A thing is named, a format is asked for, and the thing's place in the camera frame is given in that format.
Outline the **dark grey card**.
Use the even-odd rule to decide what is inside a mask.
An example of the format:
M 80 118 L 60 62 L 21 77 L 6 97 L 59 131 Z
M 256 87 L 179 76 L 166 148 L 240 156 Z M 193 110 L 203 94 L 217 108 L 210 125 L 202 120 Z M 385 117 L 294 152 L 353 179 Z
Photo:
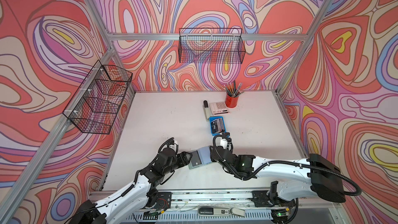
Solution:
M 199 156 L 199 152 L 196 150 L 196 151 L 193 151 L 191 154 L 192 154 L 192 157 L 190 160 L 191 166 L 192 167 L 200 166 L 202 164 L 202 162 L 201 162 L 201 158 Z

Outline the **mint green card holder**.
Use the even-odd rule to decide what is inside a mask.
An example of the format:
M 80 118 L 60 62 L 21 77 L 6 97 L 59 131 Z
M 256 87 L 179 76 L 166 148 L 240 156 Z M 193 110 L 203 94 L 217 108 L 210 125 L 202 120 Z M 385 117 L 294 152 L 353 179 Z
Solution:
M 196 169 L 196 168 L 199 168 L 199 167 L 202 167 L 202 166 L 206 166 L 206 165 L 212 163 L 212 160 L 211 160 L 211 147 L 210 146 L 205 146 L 205 147 L 199 148 L 199 149 L 197 149 L 197 151 L 199 152 L 199 156 L 201 158 L 202 164 L 200 166 L 197 166 L 197 167 L 192 167 L 191 164 L 189 163 L 188 167 L 189 167 L 190 170 L 193 170 L 193 169 Z

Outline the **blue plastic card tray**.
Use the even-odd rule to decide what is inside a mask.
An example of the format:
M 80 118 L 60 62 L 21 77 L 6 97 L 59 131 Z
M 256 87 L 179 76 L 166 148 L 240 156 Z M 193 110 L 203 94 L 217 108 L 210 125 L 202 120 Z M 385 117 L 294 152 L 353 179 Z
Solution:
M 224 118 L 222 116 L 210 117 L 209 122 L 210 122 L 210 131 L 213 136 L 224 133 L 226 131 Z

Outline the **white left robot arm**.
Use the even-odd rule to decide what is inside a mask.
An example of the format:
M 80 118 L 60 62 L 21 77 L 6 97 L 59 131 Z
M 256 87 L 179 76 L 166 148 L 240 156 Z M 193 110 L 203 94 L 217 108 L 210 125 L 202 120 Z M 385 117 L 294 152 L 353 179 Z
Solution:
M 156 205 L 157 186 L 165 181 L 165 176 L 188 166 L 192 153 L 179 152 L 174 138 L 165 141 L 158 149 L 155 158 L 147 166 L 136 171 L 134 179 L 116 191 L 96 202 L 87 200 L 66 224 L 119 224 L 135 211 Z

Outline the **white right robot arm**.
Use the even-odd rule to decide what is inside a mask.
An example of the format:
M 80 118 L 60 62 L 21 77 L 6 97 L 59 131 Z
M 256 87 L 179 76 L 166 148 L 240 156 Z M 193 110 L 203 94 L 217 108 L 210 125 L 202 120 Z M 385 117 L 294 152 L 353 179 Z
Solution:
M 270 186 L 271 202 L 317 196 L 329 202 L 344 203 L 347 196 L 362 194 L 360 186 L 344 176 L 339 167 L 315 153 L 306 159 L 273 160 L 254 155 L 235 155 L 222 146 L 212 146 L 210 157 L 241 181 L 275 178 Z

